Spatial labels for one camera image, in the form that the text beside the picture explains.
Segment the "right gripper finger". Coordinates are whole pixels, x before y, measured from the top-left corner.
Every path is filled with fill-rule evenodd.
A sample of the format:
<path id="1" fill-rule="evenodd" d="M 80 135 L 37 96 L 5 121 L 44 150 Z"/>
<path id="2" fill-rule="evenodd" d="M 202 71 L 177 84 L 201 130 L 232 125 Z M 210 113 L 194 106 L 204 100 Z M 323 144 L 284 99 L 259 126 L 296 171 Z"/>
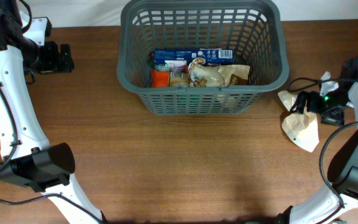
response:
<path id="1" fill-rule="evenodd" d="M 303 114 L 306 106 L 306 102 L 308 99 L 308 92 L 301 91 L 293 104 L 290 108 L 290 113 L 298 113 Z"/>
<path id="2" fill-rule="evenodd" d="M 307 112 L 321 114 L 324 109 L 323 97 L 316 91 L 309 92 L 306 101 L 306 107 Z"/>

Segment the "grey plastic basket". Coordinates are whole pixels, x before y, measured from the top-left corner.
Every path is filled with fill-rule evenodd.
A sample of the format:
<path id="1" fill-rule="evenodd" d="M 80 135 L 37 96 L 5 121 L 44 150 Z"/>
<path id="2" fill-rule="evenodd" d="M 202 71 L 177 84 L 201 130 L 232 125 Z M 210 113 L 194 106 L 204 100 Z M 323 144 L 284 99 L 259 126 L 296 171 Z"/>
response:
<path id="1" fill-rule="evenodd" d="M 156 50 L 226 49 L 250 66 L 246 85 L 152 88 Z M 121 12 L 117 78 L 148 110 L 165 115 L 239 114 L 280 88 L 289 66 L 278 7 L 272 1 L 130 1 Z M 199 95 L 180 108 L 177 95 Z"/>

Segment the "red orange pasta packet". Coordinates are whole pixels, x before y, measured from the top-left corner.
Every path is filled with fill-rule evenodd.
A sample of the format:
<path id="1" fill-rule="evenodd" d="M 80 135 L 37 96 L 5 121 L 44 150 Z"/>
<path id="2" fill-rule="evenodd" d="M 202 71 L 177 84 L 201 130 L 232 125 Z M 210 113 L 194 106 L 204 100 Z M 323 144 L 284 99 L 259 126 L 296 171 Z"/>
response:
<path id="1" fill-rule="evenodd" d="M 151 71 L 152 88 L 165 88 L 173 86 L 189 86 L 188 73 Z"/>

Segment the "beige brown food bag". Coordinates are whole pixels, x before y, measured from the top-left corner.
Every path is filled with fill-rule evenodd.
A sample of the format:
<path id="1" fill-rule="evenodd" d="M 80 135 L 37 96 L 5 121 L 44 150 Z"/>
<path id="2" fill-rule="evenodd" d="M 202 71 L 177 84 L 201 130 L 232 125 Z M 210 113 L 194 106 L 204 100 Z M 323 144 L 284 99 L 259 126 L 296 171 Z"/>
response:
<path id="1" fill-rule="evenodd" d="M 188 66 L 192 87 L 220 87 L 246 85 L 250 73 L 248 65 L 206 66 L 206 60 L 196 58 Z"/>

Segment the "blue cardboard box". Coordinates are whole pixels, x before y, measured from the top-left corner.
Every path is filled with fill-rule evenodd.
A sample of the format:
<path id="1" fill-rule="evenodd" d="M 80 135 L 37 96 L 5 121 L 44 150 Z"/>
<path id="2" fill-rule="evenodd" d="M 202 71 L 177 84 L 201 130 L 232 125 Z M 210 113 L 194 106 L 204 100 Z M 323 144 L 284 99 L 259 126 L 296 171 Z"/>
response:
<path id="1" fill-rule="evenodd" d="M 189 64 L 194 59 L 201 59 L 203 66 L 232 65 L 233 50 L 226 49 L 171 49 L 156 50 L 154 54 L 154 69 L 168 72 L 187 72 Z"/>

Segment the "green lid jar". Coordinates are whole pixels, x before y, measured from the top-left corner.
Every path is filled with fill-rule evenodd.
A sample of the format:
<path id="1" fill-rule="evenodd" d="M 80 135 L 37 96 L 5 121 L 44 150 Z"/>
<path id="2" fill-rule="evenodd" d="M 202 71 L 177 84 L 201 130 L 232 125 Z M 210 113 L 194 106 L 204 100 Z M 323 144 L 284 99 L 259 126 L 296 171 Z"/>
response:
<path id="1" fill-rule="evenodd" d="M 200 101 L 200 96 L 199 95 L 177 95 L 177 105 L 180 108 L 185 108 L 185 107 L 198 107 Z"/>

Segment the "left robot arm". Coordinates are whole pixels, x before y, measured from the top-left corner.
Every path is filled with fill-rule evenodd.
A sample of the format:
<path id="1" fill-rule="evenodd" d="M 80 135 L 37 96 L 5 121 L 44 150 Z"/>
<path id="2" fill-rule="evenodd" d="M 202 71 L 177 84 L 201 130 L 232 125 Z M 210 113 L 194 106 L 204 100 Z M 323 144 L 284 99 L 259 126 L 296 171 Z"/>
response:
<path id="1" fill-rule="evenodd" d="M 70 223 L 105 223 L 75 177 L 71 148 L 50 144 L 27 89 L 38 73 L 71 72 L 70 46 L 49 40 L 49 19 L 20 11 L 24 5 L 0 0 L 0 181 L 50 199 Z"/>

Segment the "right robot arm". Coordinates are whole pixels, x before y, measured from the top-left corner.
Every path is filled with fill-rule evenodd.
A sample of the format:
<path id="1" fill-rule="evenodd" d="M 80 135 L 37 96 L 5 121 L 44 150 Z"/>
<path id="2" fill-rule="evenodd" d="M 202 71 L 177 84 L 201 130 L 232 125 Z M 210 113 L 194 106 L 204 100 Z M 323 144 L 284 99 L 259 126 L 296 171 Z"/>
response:
<path id="1" fill-rule="evenodd" d="M 311 80 L 320 91 L 306 87 L 289 88 L 279 97 L 292 117 L 306 114 L 321 117 L 324 124 L 338 127 L 326 140 L 319 156 L 319 171 L 324 185 L 301 204 L 278 214 L 275 223 L 331 223 L 343 213 L 358 208 L 358 57 L 346 60 L 338 78 L 323 75 Z M 325 152 L 343 130 L 356 127 L 355 133 L 335 154 L 327 170 Z"/>

